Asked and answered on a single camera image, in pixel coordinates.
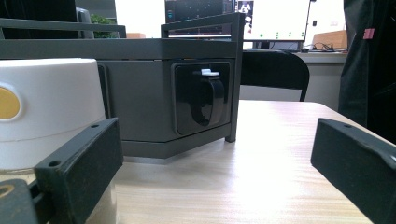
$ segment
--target green plant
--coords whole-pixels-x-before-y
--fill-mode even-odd
[[[113,20],[105,17],[91,14],[92,24],[116,24]],[[117,35],[111,32],[93,32],[93,36],[96,38],[117,38]]]

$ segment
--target chair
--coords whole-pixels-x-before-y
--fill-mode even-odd
[[[305,100],[309,70],[298,56],[281,50],[247,50],[242,56],[241,85],[301,90]]]

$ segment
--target white wall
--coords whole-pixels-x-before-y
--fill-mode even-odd
[[[143,33],[147,38],[161,37],[161,24],[165,23],[164,0],[115,0],[115,2],[117,22],[126,26],[127,33]],[[312,43],[314,34],[346,29],[343,4],[344,0],[311,2],[306,45]],[[317,21],[318,25],[312,26],[313,21]]]
[[[146,38],[161,37],[165,23],[164,0],[115,0],[117,24],[125,25],[127,33],[142,33]]]

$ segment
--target table surface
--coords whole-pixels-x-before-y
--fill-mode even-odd
[[[120,223],[371,223],[312,167],[318,118],[360,127],[316,103],[240,101],[233,143],[125,158]]]

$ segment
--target black monitor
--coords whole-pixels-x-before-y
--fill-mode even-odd
[[[246,13],[244,41],[305,42],[311,0],[235,0],[234,11]]]
[[[77,22],[75,0],[3,0],[0,18]],[[77,31],[3,29],[5,39],[78,38]]]
[[[233,13],[234,0],[165,0],[165,21],[187,21],[203,17]],[[170,37],[225,37],[231,26],[211,26],[171,31]]]

